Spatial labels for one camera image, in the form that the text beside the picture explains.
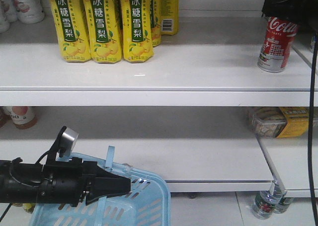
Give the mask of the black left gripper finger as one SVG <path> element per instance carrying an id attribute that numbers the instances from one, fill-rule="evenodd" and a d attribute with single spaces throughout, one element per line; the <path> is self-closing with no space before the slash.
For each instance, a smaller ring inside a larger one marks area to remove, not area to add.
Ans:
<path id="1" fill-rule="evenodd" d="M 90 205 L 102 197 L 117 197 L 128 194 L 131 191 L 129 178 L 110 173 L 97 166 L 92 176 L 86 181 L 85 204 Z"/>

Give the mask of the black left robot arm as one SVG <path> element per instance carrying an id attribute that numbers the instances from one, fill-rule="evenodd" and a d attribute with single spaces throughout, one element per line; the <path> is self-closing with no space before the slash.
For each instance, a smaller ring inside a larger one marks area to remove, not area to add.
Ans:
<path id="1" fill-rule="evenodd" d="M 69 161 L 22 163 L 21 158 L 0 162 L 2 203 L 86 205 L 101 197 L 122 196 L 131 191 L 129 178 L 110 173 L 96 161 L 73 157 Z"/>

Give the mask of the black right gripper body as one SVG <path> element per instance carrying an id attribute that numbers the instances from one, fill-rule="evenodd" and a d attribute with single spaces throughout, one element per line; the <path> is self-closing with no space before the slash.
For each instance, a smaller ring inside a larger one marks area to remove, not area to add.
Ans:
<path id="1" fill-rule="evenodd" d="M 262 13 L 318 31 L 318 0 L 264 0 Z"/>

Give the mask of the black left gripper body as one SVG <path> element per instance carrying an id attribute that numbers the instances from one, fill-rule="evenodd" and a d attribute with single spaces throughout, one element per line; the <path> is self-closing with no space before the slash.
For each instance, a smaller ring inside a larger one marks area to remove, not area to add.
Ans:
<path id="1" fill-rule="evenodd" d="M 43 166 L 36 202 L 40 204 L 70 204 L 83 200 L 89 205 L 97 201 L 93 194 L 97 162 L 73 157 L 70 161 L 51 161 Z"/>

